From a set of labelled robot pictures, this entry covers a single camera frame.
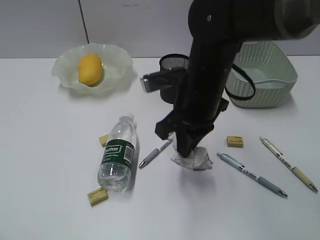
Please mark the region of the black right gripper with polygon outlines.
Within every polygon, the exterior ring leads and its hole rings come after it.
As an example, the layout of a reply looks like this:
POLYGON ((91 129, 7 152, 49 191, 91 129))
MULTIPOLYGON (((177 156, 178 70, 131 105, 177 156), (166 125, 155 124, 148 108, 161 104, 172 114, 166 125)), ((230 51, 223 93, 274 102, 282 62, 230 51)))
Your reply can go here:
POLYGON ((227 110, 229 101, 223 97, 214 117, 208 121, 190 122, 182 119, 172 110, 163 120, 155 125, 155 134, 162 140, 175 132, 176 148, 180 155, 188 157, 200 140, 214 129, 214 122, 221 112, 227 110))

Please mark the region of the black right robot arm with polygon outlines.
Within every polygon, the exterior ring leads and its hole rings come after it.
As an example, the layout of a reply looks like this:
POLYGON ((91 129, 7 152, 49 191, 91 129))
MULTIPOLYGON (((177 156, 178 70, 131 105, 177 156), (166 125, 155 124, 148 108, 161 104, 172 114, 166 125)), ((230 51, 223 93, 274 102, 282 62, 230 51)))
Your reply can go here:
POLYGON ((173 110, 156 124, 155 133, 161 139, 175 133, 177 151, 187 157, 228 107, 222 95, 242 44, 302 39, 319 23, 317 0, 193 1, 188 67, 160 73, 162 84, 177 91, 173 110))

